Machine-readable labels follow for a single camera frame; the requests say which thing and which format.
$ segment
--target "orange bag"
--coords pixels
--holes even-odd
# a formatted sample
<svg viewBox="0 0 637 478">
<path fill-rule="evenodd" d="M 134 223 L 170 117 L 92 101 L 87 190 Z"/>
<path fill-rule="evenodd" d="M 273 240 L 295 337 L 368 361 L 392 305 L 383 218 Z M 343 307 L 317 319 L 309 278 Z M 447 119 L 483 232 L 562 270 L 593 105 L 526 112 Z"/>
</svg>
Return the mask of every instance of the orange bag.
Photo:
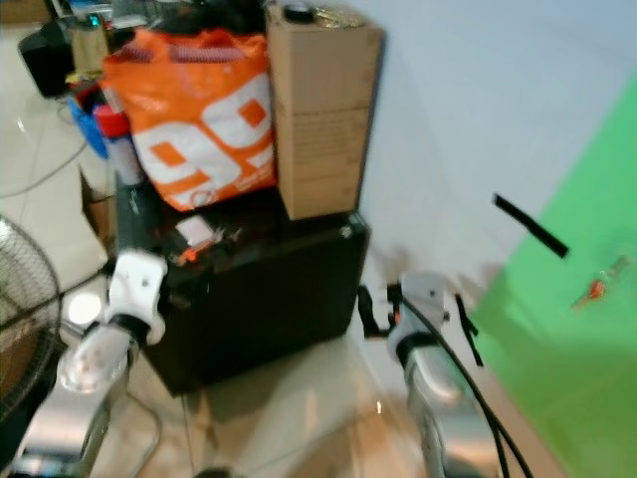
<svg viewBox="0 0 637 478">
<path fill-rule="evenodd" d="M 263 35 L 137 30 L 106 57 L 143 169 L 180 211 L 275 184 Z"/>
</svg>

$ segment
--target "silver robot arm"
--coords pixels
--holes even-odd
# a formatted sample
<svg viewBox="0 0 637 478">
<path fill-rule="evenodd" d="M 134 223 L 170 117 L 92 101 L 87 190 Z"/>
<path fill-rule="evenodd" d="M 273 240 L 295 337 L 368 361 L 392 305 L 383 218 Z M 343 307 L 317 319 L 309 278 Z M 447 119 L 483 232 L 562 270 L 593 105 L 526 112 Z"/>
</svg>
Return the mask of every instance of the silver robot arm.
<svg viewBox="0 0 637 478">
<path fill-rule="evenodd" d="M 139 348 L 163 336 L 157 303 L 166 271 L 157 256 L 126 251 L 117 257 L 104 323 L 60 359 L 53 390 L 31 420 L 12 464 L 14 476 L 90 475 L 110 410 L 125 393 Z"/>
<path fill-rule="evenodd" d="M 388 289 L 388 296 L 404 297 L 440 330 L 447 319 L 443 288 L 443 278 L 438 275 L 408 273 Z M 498 450 L 489 422 L 467 382 L 427 326 L 401 303 L 394 306 L 390 316 L 400 320 L 382 331 L 373 320 L 371 297 L 364 288 L 359 290 L 358 309 L 365 336 L 387 338 L 390 355 L 403 366 L 408 407 L 422 438 L 427 476 L 500 477 Z"/>
</svg>

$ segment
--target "spray can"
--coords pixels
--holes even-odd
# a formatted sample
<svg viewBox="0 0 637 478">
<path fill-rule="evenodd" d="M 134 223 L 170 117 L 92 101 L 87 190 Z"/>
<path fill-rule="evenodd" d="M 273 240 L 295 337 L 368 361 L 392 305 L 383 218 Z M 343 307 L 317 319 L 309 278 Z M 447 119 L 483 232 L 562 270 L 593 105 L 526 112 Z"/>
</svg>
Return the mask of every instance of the spray can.
<svg viewBox="0 0 637 478">
<path fill-rule="evenodd" d="M 130 124 L 124 112 L 115 113 L 108 105 L 100 105 L 93 110 L 93 116 L 100 125 L 106 139 L 108 158 L 112 161 L 121 182 L 134 186 L 146 178 L 130 136 Z"/>
</svg>

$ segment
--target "green screen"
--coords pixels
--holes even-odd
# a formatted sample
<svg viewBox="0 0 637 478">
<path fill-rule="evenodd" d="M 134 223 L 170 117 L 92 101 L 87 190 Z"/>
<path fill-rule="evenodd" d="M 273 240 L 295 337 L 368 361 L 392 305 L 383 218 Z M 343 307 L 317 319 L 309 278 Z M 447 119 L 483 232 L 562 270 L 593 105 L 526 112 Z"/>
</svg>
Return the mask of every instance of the green screen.
<svg viewBox="0 0 637 478">
<path fill-rule="evenodd" d="M 635 477 L 637 82 L 538 220 L 569 255 L 525 239 L 472 314 L 478 348 L 570 476 Z M 621 256 L 604 298 L 574 310 Z"/>
</svg>

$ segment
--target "white wall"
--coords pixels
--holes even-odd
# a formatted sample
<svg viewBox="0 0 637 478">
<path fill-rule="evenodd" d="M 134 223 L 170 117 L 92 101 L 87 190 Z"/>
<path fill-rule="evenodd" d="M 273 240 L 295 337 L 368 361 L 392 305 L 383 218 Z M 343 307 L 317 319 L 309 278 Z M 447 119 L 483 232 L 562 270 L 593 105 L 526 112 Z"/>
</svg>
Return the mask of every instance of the white wall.
<svg viewBox="0 0 637 478">
<path fill-rule="evenodd" d="M 380 300 L 400 271 L 437 270 L 471 306 L 525 234 L 492 194 L 540 213 L 637 65 L 637 2 L 348 3 L 388 40 L 360 204 L 372 229 L 363 279 Z M 385 313 L 379 306 L 377 317 Z M 362 342 L 357 317 L 350 332 L 400 403 L 398 366 L 383 345 Z M 450 339 L 471 362 L 460 335 Z M 529 460 L 541 462 L 545 451 L 495 379 L 486 371 L 480 381 Z"/>
</svg>

